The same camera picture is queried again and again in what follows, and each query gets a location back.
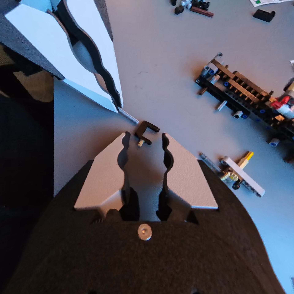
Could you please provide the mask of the dark brown lego axle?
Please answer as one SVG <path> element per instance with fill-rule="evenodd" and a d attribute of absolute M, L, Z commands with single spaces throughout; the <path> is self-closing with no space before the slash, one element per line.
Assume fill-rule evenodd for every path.
<path fill-rule="evenodd" d="M 204 9 L 200 9 L 198 7 L 195 7 L 195 6 L 192 6 L 190 8 L 190 11 L 192 11 L 194 13 L 198 13 L 198 14 L 204 15 L 204 16 L 207 16 L 207 17 L 210 17 L 210 18 L 212 18 L 214 16 L 214 13 L 211 13 L 211 12 L 206 11 Z"/>

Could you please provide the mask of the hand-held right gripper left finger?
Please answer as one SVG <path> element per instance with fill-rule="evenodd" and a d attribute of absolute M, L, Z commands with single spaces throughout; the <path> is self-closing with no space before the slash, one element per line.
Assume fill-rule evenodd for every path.
<path fill-rule="evenodd" d="M 85 179 L 75 210 L 120 210 L 130 192 L 126 170 L 130 133 L 123 132 L 95 158 Z"/>

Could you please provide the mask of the black lego bracket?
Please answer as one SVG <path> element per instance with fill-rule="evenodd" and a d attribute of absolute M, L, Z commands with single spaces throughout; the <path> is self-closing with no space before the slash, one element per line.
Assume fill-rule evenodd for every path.
<path fill-rule="evenodd" d="M 147 139 L 147 138 L 144 137 L 144 133 L 145 133 L 145 131 L 147 129 L 150 129 L 150 130 L 155 131 L 155 132 L 159 132 L 160 131 L 160 128 L 159 127 L 153 125 L 150 122 L 143 121 L 140 124 L 140 126 L 138 127 L 138 129 L 136 130 L 135 136 L 137 138 L 139 138 L 140 140 L 144 140 L 147 145 L 151 145 L 152 142 L 149 139 Z"/>

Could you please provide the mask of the light grey lego axle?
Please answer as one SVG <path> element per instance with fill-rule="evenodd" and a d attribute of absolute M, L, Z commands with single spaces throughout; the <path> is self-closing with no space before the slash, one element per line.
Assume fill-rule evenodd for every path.
<path fill-rule="evenodd" d="M 118 108 L 118 110 L 119 110 L 119 113 L 121 115 L 123 115 L 124 117 L 126 117 L 127 119 L 129 119 L 130 121 L 132 121 L 134 124 L 138 124 L 139 123 L 139 120 L 135 119 L 129 113 L 125 112 L 122 108 Z"/>

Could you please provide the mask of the white green leaflet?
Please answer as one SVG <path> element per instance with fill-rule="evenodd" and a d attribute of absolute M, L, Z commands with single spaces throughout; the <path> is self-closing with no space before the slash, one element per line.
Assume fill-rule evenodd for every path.
<path fill-rule="evenodd" d="M 263 5 L 280 4 L 284 2 L 293 2 L 293 0 L 250 0 L 251 4 L 256 8 Z"/>

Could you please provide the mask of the black angled lego piece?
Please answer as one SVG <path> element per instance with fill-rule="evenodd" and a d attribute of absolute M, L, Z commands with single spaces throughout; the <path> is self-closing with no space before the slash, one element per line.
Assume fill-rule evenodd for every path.
<path fill-rule="evenodd" d="M 272 19 L 275 17 L 275 14 L 276 14 L 275 11 L 268 12 L 265 10 L 257 9 L 255 13 L 253 14 L 253 17 L 258 20 L 262 20 L 264 22 L 270 23 Z"/>

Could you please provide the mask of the partly built lego truck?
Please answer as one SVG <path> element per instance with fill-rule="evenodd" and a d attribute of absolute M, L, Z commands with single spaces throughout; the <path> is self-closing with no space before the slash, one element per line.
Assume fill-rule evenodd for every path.
<path fill-rule="evenodd" d="M 293 78 L 283 93 L 274 97 L 273 91 L 266 92 L 240 72 L 231 72 L 219 52 L 202 68 L 195 83 L 201 87 L 199 95 L 208 92 L 219 101 L 217 111 L 226 106 L 235 119 L 251 119 L 269 131 L 272 134 L 268 141 L 270 146 L 276 147 L 282 142 L 291 144 L 284 161 L 293 164 Z"/>

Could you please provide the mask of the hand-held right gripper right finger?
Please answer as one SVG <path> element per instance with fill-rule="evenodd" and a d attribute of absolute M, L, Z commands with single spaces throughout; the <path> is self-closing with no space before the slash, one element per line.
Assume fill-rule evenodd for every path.
<path fill-rule="evenodd" d="M 164 165 L 163 192 L 167 206 L 188 212 L 192 209 L 217 210 L 218 204 L 198 159 L 167 133 L 162 134 Z"/>

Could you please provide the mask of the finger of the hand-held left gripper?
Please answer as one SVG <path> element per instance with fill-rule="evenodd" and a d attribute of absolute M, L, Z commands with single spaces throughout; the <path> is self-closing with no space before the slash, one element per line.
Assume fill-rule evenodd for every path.
<path fill-rule="evenodd" d="M 63 75 L 64 83 L 102 107 L 119 112 L 102 77 L 96 71 L 88 70 L 77 59 L 69 31 L 59 15 L 56 16 L 50 9 L 44 12 L 20 3 L 5 17 Z M 112 36 L 109 18 L 104 23 Z"/>
<path fill-rule="evenodd" d="M 123 107 L 123 97 L 113 39 L 104 23 L 107 10 L 94 0 L 60 1 L 58 15 L 66 29 L 87 49 L 95 71 L 104 80 L 106 89 L 116 106 Z"/>

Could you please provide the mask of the grey beam lego subassembly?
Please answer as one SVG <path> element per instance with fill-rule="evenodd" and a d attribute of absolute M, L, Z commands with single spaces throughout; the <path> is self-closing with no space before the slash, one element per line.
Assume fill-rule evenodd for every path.
<path fill-rule="evenodd" d="M 238 163 L 235 163 L 230 157 L 223 157 L 220 160 L 223 168 L 214 164 L 204 153 L 200 152 L 199 155 L 201 159 L 216 172 L 222 181 L 231 180 L 233 183 L 232 188 L 234 190 L 237 190 L 241 187 L 241 185 L 244 185 L 256 196 L 264 196 L 265 190 L 244 171 L 244 168 L 249 163 L 249 160 L 253 157 L 254 152 L 247 152 Z"/>

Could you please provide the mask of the pile of small dark lego pieces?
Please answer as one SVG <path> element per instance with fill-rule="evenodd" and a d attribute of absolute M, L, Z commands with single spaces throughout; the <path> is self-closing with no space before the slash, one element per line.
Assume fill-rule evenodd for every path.
<path fill-rule="evenodd" d="M 206 13 L 210 6 L 210 2 L 205 2 L 203 0 L 182 0 L 180 1 L 179 6 L 176 6 L 174 9 L 174 13 L 176 15 L 182 13 L 185 9 L 189 9 L 190 11 L 196 12 L 202 15 L 210 15 L 211 13 Z"/>

